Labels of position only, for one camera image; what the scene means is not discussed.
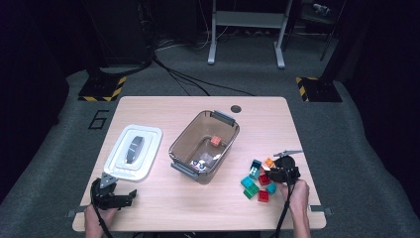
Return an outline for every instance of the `hand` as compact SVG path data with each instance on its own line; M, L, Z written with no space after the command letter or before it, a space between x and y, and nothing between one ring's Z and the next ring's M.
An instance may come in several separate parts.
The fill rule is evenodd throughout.
M105 221L107 227L110 227L118 208L110 208L102 210L98 208L99 214ZM99 225L99 218L96 215L95 209L92 204L89 204L84 210L84 229L86 232L86 238L102 238L104 231Z
M284 200L288 197L288 187L278 184ZM305 180L298 179L294 185L293 194L290 197L290 212L293 219L294 237L311 237L308 219L309 185Z
M279 189L284 200L287 200L288 187L283 183L279 184ZM305 180L298 179L294 185L293 194L290 197L290 210L305 210L308 206L309 185Z

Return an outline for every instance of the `gray bin handle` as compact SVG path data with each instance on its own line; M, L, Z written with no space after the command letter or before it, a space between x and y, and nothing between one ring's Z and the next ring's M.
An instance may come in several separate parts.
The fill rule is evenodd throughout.
M177 171L185 174L186 176L194 179L194 180L198 180L198 174L193 172L192 170L190 170L189 168L187 168L186 166L180 164L180 163L172 163L170 164L170 166L174 169L176 169Z
M231 117L231 116L229 116L229 115L221 112L221 111L215 110L211 114L211 117L213 117L213 118L215 118L215 119L217 119L217 120L219 120L221 122L224 122L224 123L226 123L226 124L228 124L228 125L230 125L232 127L235 125L235 119L233 117Z

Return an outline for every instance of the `blue block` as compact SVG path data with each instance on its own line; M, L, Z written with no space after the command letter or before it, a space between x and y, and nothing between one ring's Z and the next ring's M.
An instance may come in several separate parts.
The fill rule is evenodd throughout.
M272 195L272 194L274 194L275 193L275 191L277 190L277 186L275 185L275 183L274 182L272 182L272 183L270 183L267 187L266 187L266 189L265 189L266 191L268 191L268 193L270 194L270 195Z
M245 188L252 186L253 183L254 183L254 181L251 178L249 178L249 177L245 177L244 179L241 180L241 184Z

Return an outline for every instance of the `gray floor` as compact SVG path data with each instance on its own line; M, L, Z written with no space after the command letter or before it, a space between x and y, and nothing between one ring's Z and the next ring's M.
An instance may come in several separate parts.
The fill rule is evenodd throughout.
M294 37L284 53L286 69L278 69L270 38L231 39L219 43L215 65L207 65L209 46L202 50L174 47L157 51L168 67L212 83L257 96L287 99L322 204L334 214L313 237L420 237L420 222L399 184L368 144L359 112L346 88L335 85L342 103L303 102L296 76L322 74L332 49L319 61L324 43ZM124 68L111 68L119 71ZM54 126L24 174L1 204L0 237L83 237L65 215L78 206L101 149L113 113L113 102L83 102L77 93L84 71L67 80L70 92ZM213 96L244 95L202 84ZM191 95L205 95L185 85ZM153 63L128 76L119 96L186 95L168 73ZM98 110L107 118L102 130L89 130ZM131 237L131 233L113 233ZM262 237L271 235L262 233ZM284 231L282 237L292 237ZM245 237L235 233L230 237Z

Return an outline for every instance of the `white metal rack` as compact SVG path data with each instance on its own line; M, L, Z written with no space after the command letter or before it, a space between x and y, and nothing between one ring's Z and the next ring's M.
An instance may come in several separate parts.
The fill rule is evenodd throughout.
M293 0L287 0L284 13L252 13L252 12L228 12L217 11L216 0L213 0L212 14L212 37L208 64L214 64L216 56L216 26L235 26L235 27L260 27L280 29L277 42L274 42L277 66L285 68L284 58L281 51L281 41L289 17L290 7Z

